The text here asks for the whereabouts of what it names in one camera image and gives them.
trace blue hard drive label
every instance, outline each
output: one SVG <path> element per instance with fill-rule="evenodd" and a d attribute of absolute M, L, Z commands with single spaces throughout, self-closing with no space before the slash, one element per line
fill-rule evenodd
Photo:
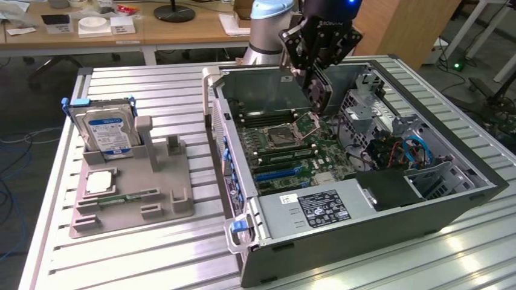
<path fill-rule="evenodd" d="M 108 154 L 116 155 L 128 153 L 131 142 L 124 130 L 124 121 L 121 118 L 107 118 L 91 120 L 88 122 L 99 150 Z"/>

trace green circuit board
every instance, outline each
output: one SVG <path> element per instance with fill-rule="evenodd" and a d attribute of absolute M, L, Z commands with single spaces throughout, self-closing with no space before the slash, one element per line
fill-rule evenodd
<path fill-rule="evenodd" d="M 292 123 L 239 123 L 239 137 L 260 195 L 341 181 L 356 173 L 331 126 L 319 118 L 313 120 L 315 115 L 297 115 Z M 292 170 L 293 175 L 281 177 Z"/>

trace blue cable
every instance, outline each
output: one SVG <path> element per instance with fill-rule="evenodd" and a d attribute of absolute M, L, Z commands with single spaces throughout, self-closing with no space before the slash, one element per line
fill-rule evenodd
<path fill-rule="evenodd" d="M 27 161 L 25 161 L 25 164 L 17 169 L 15 170 L 15 172 L 12 172 L 9 175 L 4 176 L 1 179 L 3 180 L 7 180 L 12 177 L 16 176 L 16 174 L 19 174 L 25 168 L 27 166 L 31 164 L 32 162 L 32 155 L 31 155 L 31 151 L 28 150 L 21 150 L 21 149 L 16 149 L 16 148 L 9 148 L 9 147 L 4 147 L 4 146 L 0 146 L 0 149 L 8 151 L 8 152 L 16 152 L 16 153 L 25 153 L 27 152 Z"/>
<path fill-rule="evenodd" d="M 1 262 L 8 257 L 8 255 L 12 252 L 15 252 L 17 250 L 17 248 L 21 246 L 21 244 L 25 242 L 25 240 L 27 240 L 27 224 L 25 224 L 25 218 L 24 218 L 24 214 L 21 211 L 21 207 L 20 207 L 20 204 L 17 203 L 16 197 L 11 194 L 11 191 L 7 191 L 7 193 L 4 191 L 0 191 L 0 192 L 4 195 L 8 195 L 11 197 L 11 200 L 12 200 L 12 203 L 15 206 L 15 211 L 17 213 L 17 216 L 20 217 L 20 220 L 21 220 L 21 238 L 17 241 L 16 246 L 0 257 L 0 262 Z"/>
<path fill-rule="evenodd" d="M 27 155 L 25 164 L 17 170 L 15 170 L 15 172 L 11 172 L 11 174 L 8 174 L 3 178 L 0 178 L 0 182 L 4 185 L 5 190 L 7 190 L 7 192 L 0 190 L 0 194 L 4 195 L 7 199 L 11 199 L 12 206 L 15 208 L 16 214 L 17 214 L 20 221 L 21 221 L 20 240 L 17 241 L 16 246 L 0 257 L 0 262 L 1 262 L 9 256 L 9 254 L 12 252 L 15 252 L 19 249 L 19 247 L 24 244 L 24 242 L 27 241 L 27 223 L 25 223 L 24 213 L 21 211 L 21 207 L 20 207 L 20 203 L 17 202 L 17 198 L 13 196 L 9 188 L 7 187 L 5 180 L 15 177 L 27 168 L 27 166 L 31 164 L 32 156 L 31 156 L 31 151 L 28 149 L 23 150 L 23 149 L 9 148 L 9 147 L 4 147 L 4 146 L 0 146 L 0 149 L 5 150 L 8 152 L 24 153 Z"/>
<path fill-rule="evenodd" d="M 427 146 L 427 143 L 424 142 L 423 139 L 420 139 L 419 136 L 416 135 L 412 135 L 412 136 L 408 136 L 404 140 L 403 140 L 403 150 L 405 150 L 405 156 L 407 158 L 412 161 L 412 162 L 416 162 L 416 160 L 413 159 L 412 157 L 412 154 L 409 152 L 409 145 L 407 144 L 407 141 L 409 140 L 413 140 L 413 141 L 417 141 L 421 146 L 423 146 L 423 149 L 427 153 L 427 157 L 428 157 L 428 161 L 429 161 L 429 164 L 432 164 L 432 153 L 429 153 L 429 149 L 428 149 L 428 146 Z"/>

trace warning label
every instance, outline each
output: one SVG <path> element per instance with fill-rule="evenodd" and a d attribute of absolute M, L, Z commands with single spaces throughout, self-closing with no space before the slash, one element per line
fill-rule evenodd
<path fill-rule="evenodd" d="M 335 190 L 300 196 L 297 201 L 312 228 L 352 218 Z"/>

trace metal table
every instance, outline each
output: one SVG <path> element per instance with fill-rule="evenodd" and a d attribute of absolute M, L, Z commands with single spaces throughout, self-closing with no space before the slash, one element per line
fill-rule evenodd
<path fill-rule="evenodd" d="M 512 288 L 516 285 L 516 157 L 400 60 L 376 58 L 511 187 L 439 233 L 255 289 Z M 139 114 L 153 116 L 155 140 L 180 134 L 187 141 L 196 214 L 71 239 L 68 226 L 84 144 L 67 120 L 20 289 L 240 288 L 236 258 L 225 248 L 223 208 L 203 123 L 201 68 L 207 65 L 213 63 L 99 68 L 77 77 L 73 98 L 132 94 Z M 388 88 L 385 97 L 401 114 L 411 111 Z"/>

